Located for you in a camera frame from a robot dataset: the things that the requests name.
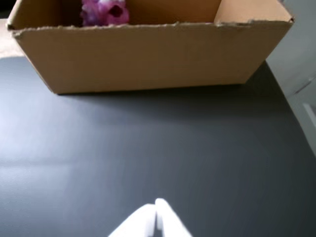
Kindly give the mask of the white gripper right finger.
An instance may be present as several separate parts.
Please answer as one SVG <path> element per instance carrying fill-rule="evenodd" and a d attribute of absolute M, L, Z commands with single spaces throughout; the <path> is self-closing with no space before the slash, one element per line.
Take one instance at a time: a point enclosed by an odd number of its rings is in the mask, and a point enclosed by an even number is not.
<path fill-rule="evenodd" d="M 192 237 L 179 216 L 163 198 L 155 201 L 157 210 L 157 228 L 163 237 Z"/>

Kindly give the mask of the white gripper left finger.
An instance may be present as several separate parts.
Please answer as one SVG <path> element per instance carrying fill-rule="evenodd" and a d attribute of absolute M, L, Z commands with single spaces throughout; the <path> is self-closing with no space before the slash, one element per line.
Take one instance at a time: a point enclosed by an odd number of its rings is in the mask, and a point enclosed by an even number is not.
<path fill-rule="evenodd" d="M 156 206 L 145 204 L 128 216 L 109 237 L 153 237 L 156 215 Z"/>

